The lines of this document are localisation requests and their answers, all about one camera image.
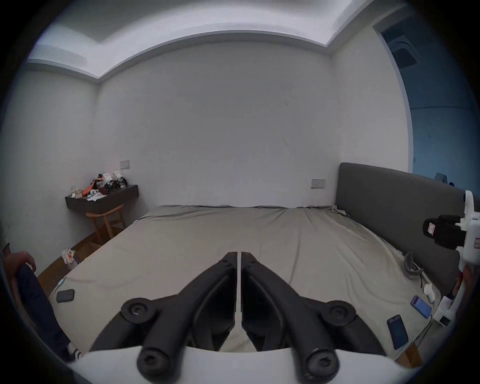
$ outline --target wall socket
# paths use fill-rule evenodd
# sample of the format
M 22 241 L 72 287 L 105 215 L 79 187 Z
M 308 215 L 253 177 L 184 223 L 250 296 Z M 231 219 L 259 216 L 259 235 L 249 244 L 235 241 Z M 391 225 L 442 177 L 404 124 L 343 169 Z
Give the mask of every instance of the wall socket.
M 310 188 L 325 188 L 325 179 L 312 179 Z
M 130 160 L 123 160 L 120 162 L 120 169 L 130 168 Z

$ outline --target gray upholstered headboard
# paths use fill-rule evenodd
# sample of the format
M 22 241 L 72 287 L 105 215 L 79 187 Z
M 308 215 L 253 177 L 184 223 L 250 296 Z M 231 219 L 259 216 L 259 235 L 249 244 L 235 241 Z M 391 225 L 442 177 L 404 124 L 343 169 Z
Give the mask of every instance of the gray upholstered headboard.
M 335 204 L 404 254 L 415 252 L 415 262 L 446 295 L 458 274 L 458 252 L 425 237 L 422 225 L 441 214 L 463 217 L 463 194 L 459 188 L 423 176 L 342 163 Z

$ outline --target blue wall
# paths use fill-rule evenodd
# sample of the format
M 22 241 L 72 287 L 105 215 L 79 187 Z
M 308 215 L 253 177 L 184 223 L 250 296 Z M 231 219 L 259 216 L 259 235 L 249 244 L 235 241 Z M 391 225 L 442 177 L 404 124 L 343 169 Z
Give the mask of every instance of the blue wall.
M 479 110 L 459 65 L 418 16 L 382 35 L 387 43 L 404 35 L 420 59 L 400 69 L 412 116 L 413 173 L 443 173 L 480 196 Z

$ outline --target ceiling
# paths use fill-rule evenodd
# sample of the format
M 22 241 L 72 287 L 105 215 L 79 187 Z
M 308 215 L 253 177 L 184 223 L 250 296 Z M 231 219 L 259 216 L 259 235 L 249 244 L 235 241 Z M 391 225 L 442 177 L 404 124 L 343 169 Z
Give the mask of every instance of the ceiling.
M 326 48 L 373 0 L 77 0 L 44 32 L 28 62 L 99 79 L 193 36 L 255 33 Z

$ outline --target gray bed sheet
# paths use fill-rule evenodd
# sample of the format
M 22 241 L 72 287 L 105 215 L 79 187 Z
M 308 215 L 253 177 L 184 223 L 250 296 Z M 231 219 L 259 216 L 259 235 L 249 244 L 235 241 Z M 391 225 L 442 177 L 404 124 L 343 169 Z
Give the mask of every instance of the gray bed sheet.
M 234 251 L 252 253 L 302 296 L 352 304 L 392 359 L 430 321 L 410 305 L 414 295 L 428 300 L 420 280 L 404 276 L 401 253 L 329 208 L 160 206 L 67 275 L 61 289 L 73 288 L 73 301 L 56 303 L 53 292 L 50 302 L 67 336 L 87 353 L 126 300 L 174 295 Z M 394 350 L 386 322 L 397 314 L 409 343 Z M 255 351 L 240 319 L 238 312 L 222 351 Z

